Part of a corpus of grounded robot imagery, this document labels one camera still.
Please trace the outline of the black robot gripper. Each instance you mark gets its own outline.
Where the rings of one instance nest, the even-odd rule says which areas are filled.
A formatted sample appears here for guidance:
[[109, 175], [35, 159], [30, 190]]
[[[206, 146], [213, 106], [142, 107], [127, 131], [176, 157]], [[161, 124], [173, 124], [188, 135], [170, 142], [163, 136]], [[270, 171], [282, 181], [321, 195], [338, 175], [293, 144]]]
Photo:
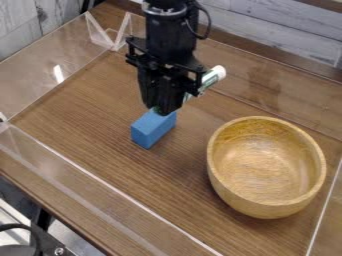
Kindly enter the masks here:
[[186, 77], [206, 68], [197, 60], [197, 42], [209, 37], [198, 33], [204, 8], [146, 8], [146, 37], [130, 36], [127, 62], [138, 68], [142, 100], [149, 109], [169, 115], [184, 105]]

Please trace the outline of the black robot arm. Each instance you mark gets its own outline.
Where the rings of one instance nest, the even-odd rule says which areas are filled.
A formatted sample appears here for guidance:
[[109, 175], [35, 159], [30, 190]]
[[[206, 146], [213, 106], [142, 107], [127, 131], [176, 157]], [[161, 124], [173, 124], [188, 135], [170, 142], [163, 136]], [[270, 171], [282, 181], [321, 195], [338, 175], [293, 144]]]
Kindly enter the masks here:
[[213, 20], [198, 0], [143, 0], [146, 37], [126, 38], [126, 62], [138, 69], [142, 101], [166, 116], [198, 96], [208, 71], [194, 56], [197, 42], [209, 38]]

